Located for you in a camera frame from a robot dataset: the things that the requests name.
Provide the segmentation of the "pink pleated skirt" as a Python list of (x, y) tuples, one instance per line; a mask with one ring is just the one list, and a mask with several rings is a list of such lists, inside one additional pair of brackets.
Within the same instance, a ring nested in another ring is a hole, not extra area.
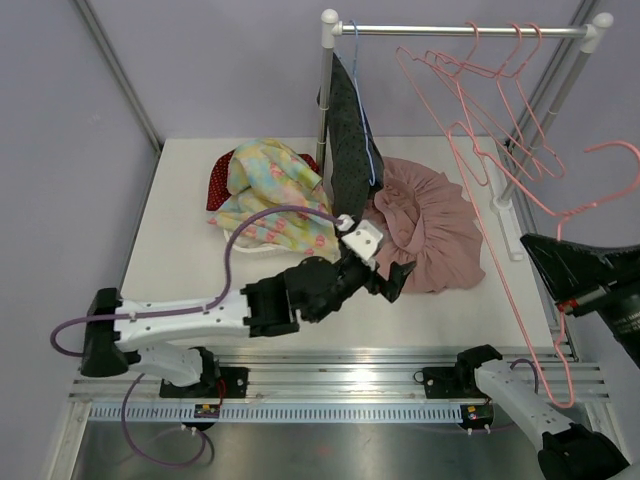
[(480, 265), (483, 235), (463, 189), (424, 165), (385, 157), (384, 186), (365, 217), (385, 232), (376, 254), (378, 272), (388, 278), (392, 263), (415, 268), (404, 293), (470, 289), (485, 277)]

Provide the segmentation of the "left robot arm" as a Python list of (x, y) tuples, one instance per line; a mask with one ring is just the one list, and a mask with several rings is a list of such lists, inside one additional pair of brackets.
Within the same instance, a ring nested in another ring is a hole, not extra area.
[(123, 299), (115, 288), (104, 288), (88, 311), (80, 372), (108, 378), (134, 370), (166, 381), (173, 398), (213, 395), (223, 383), (215, 355), (204, 347), (177, 347), (175, 341), (294, 334), (301, 323), (318, 323), (339, 311), (360, 289), (394, 302), (414, 267), (412, 262), (392, 263), (389, 274), (381, 276), (354, 254), (335, 263), (308, 257), (229, 292), (214, 306), (138, 303)]

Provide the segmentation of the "blue wire hanger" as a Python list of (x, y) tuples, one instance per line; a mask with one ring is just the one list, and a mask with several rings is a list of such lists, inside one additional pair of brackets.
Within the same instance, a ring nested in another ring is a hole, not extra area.
[(355, 192), (379, 189), (384, 165), (375, 144), (359, 87), (359, 37), (351, 65), (334, 52), (329, 96), (328, 127), (334, 161), (335, 190)]

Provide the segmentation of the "pink hanger of white skirt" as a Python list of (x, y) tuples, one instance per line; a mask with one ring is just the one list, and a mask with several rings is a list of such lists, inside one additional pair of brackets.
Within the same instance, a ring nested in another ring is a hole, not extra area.
[[(556, 152), (547, 144), (546, 133), (553, 124), (560, 107), (564, 102), (563, 89), (560, 89), (551, 102), (549, 109), (541, 120), (536, 115), (536, 109), (541, 105), (543, 97), (546, 94), (547, 86), (538, 86), (537, 90), (529, 97), (525, 96), (524, 90), (520, 82), (521, 73), (525, 70), (528, 62), (536, 55), (542, 45), (544, 37), (551, 37), (550, 33), (544, 33), (543, 29), (534, 23), (526, 23), (529, 30), (534, 31), (533, 37), (537, 43), (531, 50), (530, 54), (521, 63), (521, 65), (512, 73), (504, 74), (504, 78), (513, 78), (518, 89), (521, 100), (523, 101), (523, 111), (518, 120), (512, 115), (510, 106), (506, 100), (503, 101), (505, 108), (511, 116), (513, 122), (513, 131), (509, 133), (506, 140), (501, 144), (501, 158), (509, 167), (507, 177), (513, 182), (519, 182), (522, 176), (526, 176), (532, 181), (541, 179), (544, 174), (552, 178), (562, 178), (565, 173), (565, 167), (559, 159)], [(560, 170), (558, 173), (549, 170), (547, 166), (540, 160), (538, 150), (542, 149), (549, 153)]]

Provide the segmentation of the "red polka dot skirt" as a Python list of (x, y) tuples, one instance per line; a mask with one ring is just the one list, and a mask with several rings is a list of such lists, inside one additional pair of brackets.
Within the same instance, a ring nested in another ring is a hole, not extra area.
[(261, 211), (275, 206), (329, 208), (315, 164), (280, 143), (247, 143), (216, 161), (209, 180), (211, 212)]

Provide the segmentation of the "dark grey dotted skirt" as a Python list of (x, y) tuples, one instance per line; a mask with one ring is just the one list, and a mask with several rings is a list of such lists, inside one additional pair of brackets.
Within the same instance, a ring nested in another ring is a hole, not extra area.
[(384, 186), (384, 163), (354, 82), (338, 55), (332, 58), (327, 126), (333, 214), (361, 219)]

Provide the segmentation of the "pink hanger of tie-dye skirt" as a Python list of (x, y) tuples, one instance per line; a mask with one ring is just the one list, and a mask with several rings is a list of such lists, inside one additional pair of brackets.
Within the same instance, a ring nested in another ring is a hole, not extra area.
[(395, 60), (433, 125), (449, 143), (461, 174), (469, 174), (478, 185), (485, 187), (489, 184), (490, 154), (479, 143), (462, 86), (463, 74), (478, 44), (479, 36), (474, 35), (463, 58), (435, 48), (420, 51), (400, 45), (395, 50)]

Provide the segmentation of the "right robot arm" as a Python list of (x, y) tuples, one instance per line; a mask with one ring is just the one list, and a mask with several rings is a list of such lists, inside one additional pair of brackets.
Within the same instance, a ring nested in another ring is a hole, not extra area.
[[(520, 239), (556, 308), (581, 317), (595, 312), (633, 360), (639, 359), (639, 248), (596, 247), (538, 234)], [(482, 345), (458, 354), (454, 384), (466, 396), (494, 400), (535, 447), (547, 479), (636, 479), (604, 434), (571, 421), (519, 379), (499, 352)]]

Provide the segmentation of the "yellow blue tie-dye skirt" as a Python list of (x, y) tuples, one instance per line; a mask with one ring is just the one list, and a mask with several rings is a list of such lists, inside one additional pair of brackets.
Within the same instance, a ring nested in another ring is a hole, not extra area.
[[(206, 210), (209, 223), (229, 233), (250, 216), (283, 206), (328, 214), (330, 201), (318, 167), (273, 138), (249, 140), (220, 157), (211, 171)], [(334, 224), (305, 212), (287, 211), (256, 220), (240, 235), (251, 246), (279, 246), (334, 260), (339, 255)]]

